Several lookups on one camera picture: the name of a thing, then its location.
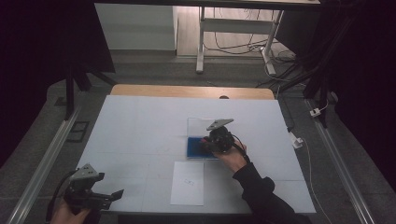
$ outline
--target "white table surface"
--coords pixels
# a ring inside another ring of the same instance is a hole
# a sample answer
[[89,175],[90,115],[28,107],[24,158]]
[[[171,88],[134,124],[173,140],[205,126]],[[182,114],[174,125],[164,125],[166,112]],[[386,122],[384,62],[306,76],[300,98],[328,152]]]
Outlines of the white table surface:
[[188,118],[228,119],[262,177],[297,213],[315,213],[276,100],[107,96],[78,167],[90,163],[104,180],[97,193],[124,189],[110,211],[246,214],[242,188],[221,161],[204,163],[204,205],[171,205],[175,161],[187,161]]

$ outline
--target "white paper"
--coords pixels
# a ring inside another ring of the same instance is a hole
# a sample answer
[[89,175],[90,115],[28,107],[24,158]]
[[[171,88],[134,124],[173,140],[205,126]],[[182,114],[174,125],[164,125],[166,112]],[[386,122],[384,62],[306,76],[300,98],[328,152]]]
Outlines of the white paper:
[[204,164],[175,161],[171,204],[204,205]]

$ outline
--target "black sleeve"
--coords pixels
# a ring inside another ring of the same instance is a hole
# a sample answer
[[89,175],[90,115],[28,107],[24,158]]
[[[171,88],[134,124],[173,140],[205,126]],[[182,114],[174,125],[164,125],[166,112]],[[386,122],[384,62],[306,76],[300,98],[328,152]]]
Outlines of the black sleeve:
[[299,223],[294,210],[273,193],[274,181],[269,177],[261,178],[252,162],[237,171],[233,178],[244,189],[242,198],[255,217],[275,224]]

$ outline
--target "white desk leg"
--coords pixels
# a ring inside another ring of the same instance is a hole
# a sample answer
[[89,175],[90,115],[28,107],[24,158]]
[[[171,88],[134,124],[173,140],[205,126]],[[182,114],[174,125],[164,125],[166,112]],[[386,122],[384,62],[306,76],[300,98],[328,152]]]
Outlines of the white desk leg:
[[201,8],[201,19],[199,21],[199,44],[197,54],[197,68],[196,73],[202,74],[204,72],[204,25],[205,25],[205,8]]
[[267,44],[265,45],[265,48],[262,49],[262,57],[264,58],[264,62],[265,62],[265,66],[268,70],[268,74],[271,77],[274,77],[276,75],[276,71],[274,69],[274,65],[271,62],[270,49],[271,49],[271,45],[274,41],[276,30],[277,30],[277,27],[279,26],[279,22],[280,22],[280,18],[282,17],[282,14],[283,14],[283,11],[279,11],[279,13],[277,14],[276,19],[274,20],[273,26],[271,28],[271,32],[268,35]]

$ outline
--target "white wall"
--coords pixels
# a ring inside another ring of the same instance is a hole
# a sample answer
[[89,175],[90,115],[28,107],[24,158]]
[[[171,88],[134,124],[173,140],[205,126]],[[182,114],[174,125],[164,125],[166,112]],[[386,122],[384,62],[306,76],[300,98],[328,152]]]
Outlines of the white wall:
[[110,49],[176,49],[176,8],[95,4]]

